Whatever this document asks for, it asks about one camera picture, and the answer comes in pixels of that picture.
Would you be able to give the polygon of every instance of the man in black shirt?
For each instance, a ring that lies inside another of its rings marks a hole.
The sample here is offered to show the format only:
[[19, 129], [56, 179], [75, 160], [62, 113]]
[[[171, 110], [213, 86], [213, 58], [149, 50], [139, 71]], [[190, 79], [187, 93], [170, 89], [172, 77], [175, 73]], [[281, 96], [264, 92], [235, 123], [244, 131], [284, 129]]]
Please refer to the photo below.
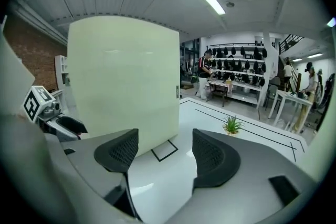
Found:
[[205, 94], [205, 85], [211, 75], [209, 62], [211, 54], [211, 51], [207, 50], [204, 53], [204, 56], [199, 59], [198, 63], [198, 79], [200, 81], [200, 85], [196, 96], [201, 97], [203, 100], [207, 99]]

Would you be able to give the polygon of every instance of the white pants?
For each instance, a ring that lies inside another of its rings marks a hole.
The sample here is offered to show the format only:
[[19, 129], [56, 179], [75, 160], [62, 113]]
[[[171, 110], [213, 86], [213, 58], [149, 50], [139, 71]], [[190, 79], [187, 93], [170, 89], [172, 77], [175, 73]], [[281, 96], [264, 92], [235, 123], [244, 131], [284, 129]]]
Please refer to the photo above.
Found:
[[201, 97], [201, 99], [206, 100], [206, 92], [205, 92], [205, 85], [208, 82], [207, 78], [198, 78], [200, 81], [199, 89], [197, 92], [197, 97]]

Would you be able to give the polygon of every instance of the brick wall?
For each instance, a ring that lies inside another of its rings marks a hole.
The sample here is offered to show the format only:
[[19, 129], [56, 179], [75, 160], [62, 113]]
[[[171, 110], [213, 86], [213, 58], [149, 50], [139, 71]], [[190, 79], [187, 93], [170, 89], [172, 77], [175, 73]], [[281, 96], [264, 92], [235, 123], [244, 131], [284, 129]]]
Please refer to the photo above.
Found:
[[67, 47], [13, 14], [7, 17], [4, 36], [18, 58], [34, 75], [34, 85], [42, 85], [47, 90], [57, 89], [55, 56], [66, 56]]

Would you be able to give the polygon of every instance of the potted plant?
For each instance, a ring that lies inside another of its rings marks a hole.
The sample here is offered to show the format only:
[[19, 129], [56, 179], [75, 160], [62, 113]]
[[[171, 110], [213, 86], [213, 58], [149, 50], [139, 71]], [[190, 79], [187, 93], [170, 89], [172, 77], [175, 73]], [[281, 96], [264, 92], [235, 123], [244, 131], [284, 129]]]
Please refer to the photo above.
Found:
[[243, 126], [241, 122], [236, 121], [236, 117], [229, 116], [224, 120], [225, 124], [223, 125], [224, 131], [228, 135], [236, 136], [239, 132], [239, 129]]

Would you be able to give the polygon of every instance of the green plant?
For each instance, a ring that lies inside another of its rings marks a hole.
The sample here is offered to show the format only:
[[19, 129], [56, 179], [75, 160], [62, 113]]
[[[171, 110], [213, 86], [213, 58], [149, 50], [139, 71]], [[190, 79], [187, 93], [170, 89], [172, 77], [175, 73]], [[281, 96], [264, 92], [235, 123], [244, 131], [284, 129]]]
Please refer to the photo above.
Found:
[[225, 124], [223, 125], [223, 128], [229, 132], [236, 134], [238, 133], [238, 130], [241, 129], [243, 124], [241, 122], [236, 121], [236, 117], [229, 116], [224, 120]]

